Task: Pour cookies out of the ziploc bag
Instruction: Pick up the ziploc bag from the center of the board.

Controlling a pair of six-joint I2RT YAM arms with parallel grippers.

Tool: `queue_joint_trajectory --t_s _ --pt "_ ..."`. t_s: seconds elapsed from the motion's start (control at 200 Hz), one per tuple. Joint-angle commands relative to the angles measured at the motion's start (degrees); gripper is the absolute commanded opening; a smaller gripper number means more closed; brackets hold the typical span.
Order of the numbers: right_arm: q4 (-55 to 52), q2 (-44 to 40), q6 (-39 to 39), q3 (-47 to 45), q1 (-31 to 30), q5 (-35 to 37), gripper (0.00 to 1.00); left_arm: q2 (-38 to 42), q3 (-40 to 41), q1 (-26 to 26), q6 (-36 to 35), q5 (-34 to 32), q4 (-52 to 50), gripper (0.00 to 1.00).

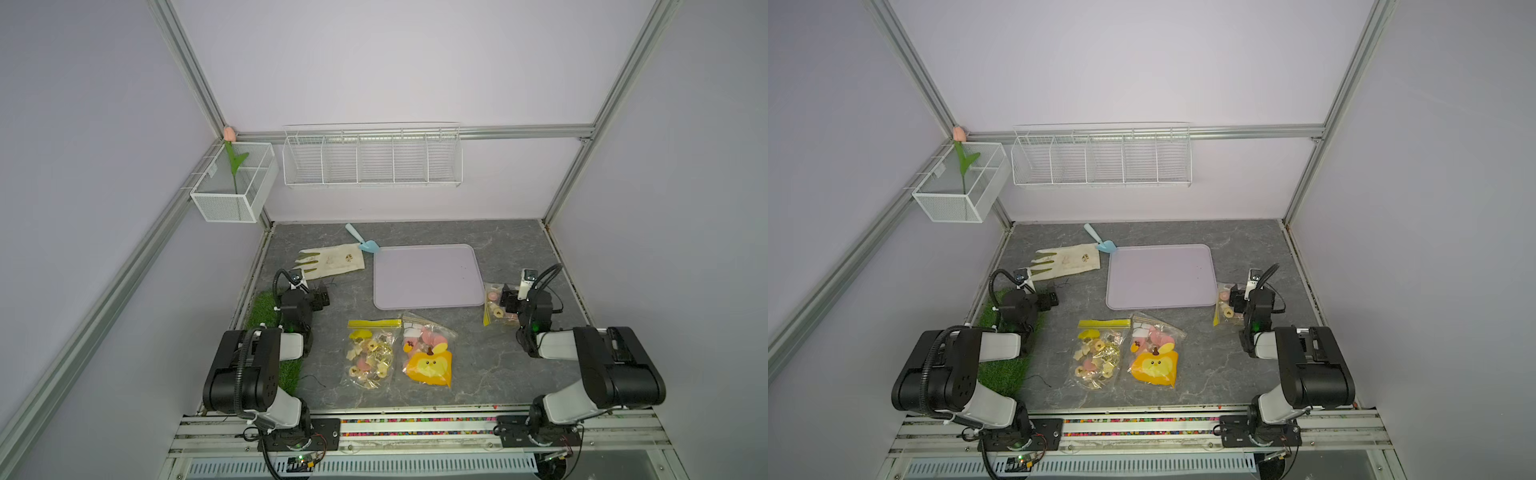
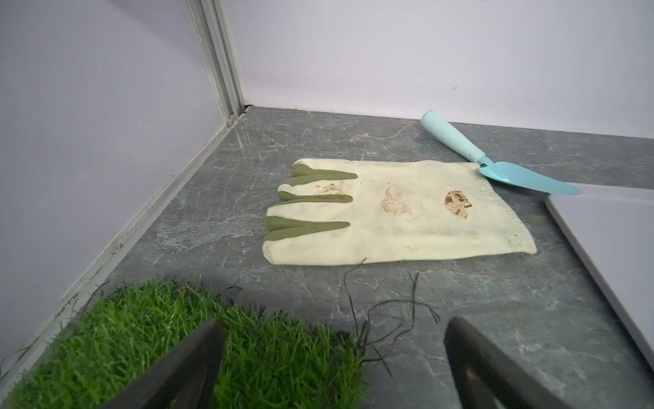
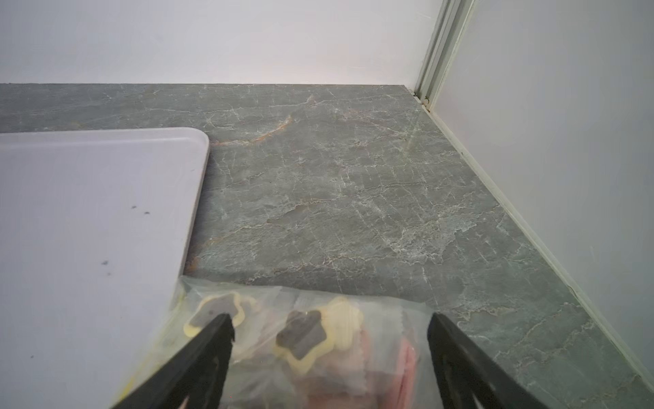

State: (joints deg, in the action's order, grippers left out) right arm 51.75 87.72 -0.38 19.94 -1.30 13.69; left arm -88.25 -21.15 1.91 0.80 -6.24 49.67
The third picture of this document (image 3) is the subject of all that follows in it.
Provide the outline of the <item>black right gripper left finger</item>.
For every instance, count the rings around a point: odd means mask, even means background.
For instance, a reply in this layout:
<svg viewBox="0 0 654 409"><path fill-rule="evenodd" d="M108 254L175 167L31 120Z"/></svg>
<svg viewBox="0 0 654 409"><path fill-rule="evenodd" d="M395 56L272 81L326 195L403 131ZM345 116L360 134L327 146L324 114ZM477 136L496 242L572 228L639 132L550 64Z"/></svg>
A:
<svg viewBox="0 0 654 409"><path fill-rule="evenodd" d="M231 316L216 316L114 408L218 408L234 340Z"/></svg>

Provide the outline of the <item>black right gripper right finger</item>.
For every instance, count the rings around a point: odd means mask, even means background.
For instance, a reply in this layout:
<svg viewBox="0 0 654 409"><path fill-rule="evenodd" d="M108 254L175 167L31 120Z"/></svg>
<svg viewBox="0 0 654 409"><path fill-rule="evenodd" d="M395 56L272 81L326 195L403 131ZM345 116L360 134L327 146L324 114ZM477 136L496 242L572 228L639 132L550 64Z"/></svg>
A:
<svg viewBox="0 0 654 409"><path fill-rule="evenodd" d="M547 408L447 316L432 315L427 340L444 408Z"/></svg>

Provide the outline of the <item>clear ziploc bag of cookies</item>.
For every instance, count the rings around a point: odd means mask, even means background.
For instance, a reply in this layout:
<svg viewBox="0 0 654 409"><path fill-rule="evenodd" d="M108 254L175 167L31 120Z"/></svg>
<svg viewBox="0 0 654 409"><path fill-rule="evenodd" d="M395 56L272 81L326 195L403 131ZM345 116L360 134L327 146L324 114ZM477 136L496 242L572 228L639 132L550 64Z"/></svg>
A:
<svg viewBox="0 0 654 409"><path fill-rule="evenodd" d="M235 339L224 408L440 408L427 341L432 311L398 298L182 277L133 391L216 316Z"/></svg>

